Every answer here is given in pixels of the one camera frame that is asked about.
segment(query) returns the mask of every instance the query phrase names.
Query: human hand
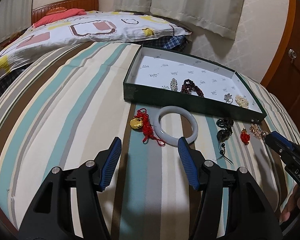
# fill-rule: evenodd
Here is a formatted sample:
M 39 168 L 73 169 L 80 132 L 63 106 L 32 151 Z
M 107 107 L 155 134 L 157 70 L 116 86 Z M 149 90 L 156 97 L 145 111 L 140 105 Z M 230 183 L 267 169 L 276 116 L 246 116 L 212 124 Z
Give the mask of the human hand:
M 290 217 L 290 212 L 295 208 L 298 207 L 300 209 L 300 188 L 296 185 L 293 189 L 291 196 L 288 199 L 287 204 L 285 205 L 282 213 L 280 215 L 279 223 L 285 222 Z

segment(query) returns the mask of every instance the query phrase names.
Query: striped bedsheet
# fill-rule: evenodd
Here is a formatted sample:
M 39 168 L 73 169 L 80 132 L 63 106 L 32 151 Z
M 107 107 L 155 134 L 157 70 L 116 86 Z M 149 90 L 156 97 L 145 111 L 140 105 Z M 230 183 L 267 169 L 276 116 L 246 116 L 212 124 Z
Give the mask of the striped bedsheet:
M 54 166 L 77 168 L 107 149 L 115 136 L 122 139 L 122 155 L 110 186 L 98 193 L 113 240 L 186 240 L 195 221 L 201 195 L 188 185 L 175 147 L 142 143 L 143 134 L 129 121 L 142 107 L 150 120 L 157 107 L 123 100 L 122 82 L 139 48 L 129 43 L 84 43 L 45 54 L 25 70 L 0 98 L 0 216 L 18 228 L 38 187 Z M 243 76 L 267 112 L 262 129 L 277 130 L 300 144 L 300 134 L 280 102 L 265 88 Z M 250 124 L 235 122 L 219 155 L 218 117 L 194 114 L 199 135 L 192 147 L 223 168 L 245 166 L 280 214 L 294 182 L 279 156 L 251 136 L 240 140 Z M 191 126 L 178 114 L 162 118 L 163 129 L 174 137 L 188 136 Z M 75 189 L 72 204 L 76 203 Z M 219 226 L 224 234 L 227 191 Z M 81 235 L 77 212 L 74 228 Z

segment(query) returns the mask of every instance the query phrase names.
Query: red pillow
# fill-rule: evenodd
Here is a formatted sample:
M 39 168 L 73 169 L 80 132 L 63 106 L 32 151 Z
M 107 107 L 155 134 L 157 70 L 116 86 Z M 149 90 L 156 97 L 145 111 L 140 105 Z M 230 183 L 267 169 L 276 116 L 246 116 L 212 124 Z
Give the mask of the red pillow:
M 43 17 L 39 21 L 37 21 L 35 24 L 33 24 L 34 28 L 40 27 L 42 25 L 46 25 L 48 23 L 53 23 L 58 20 L 63 20 L 67 19 L 72 16 L 76 15 L 86 15 L 87 13 L 84 11 L 84 9 L 69 9 L 63 13 L 56 13 L 56 14 L 51 14 Z
M 62 13 L 62 12 L 65 12 L 66 10 L 67 10 L 67 8 L 57 7 L 57 8 L 54 8 L 54 9 L 51 9 L 50 11 L 48 11 L 46 13 L 46 15 L 51 15 L 51 14 L 56 14 L 56 13 Z

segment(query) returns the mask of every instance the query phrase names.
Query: plaid fabric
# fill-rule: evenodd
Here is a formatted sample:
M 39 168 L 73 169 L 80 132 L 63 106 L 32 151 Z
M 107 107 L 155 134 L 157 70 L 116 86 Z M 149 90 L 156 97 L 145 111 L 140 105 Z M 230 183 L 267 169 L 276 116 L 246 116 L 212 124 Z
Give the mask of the plaid fabric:
M 12 84 L 12 82 L 30 65 L 31 64 L 28 64 L 18 69 L 15 69 L 11 71 L 11 73 L 9 73 L 8 75 L 0 79 L 0 97 L 8 89 L 8 87 Z
M 183 51 L 187 44 L 185 35 L 180 36 L 164 36 L 155 40 L 137 41 L 134 42 L 139 45 L 149 45 L 164 49 L 173 49 L 176 51 Z

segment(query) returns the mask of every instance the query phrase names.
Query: wooden door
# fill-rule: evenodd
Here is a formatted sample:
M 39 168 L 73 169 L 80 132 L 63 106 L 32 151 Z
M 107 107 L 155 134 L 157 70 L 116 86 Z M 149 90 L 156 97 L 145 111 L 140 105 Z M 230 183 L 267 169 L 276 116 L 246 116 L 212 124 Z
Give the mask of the wooden door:
M 289 50 L 296 53 L 291 63 Z M 286 51 L 274 76 L 266 87 L 283 104 L 300 132 L 300 1 L 296 1 L 296 14 Z

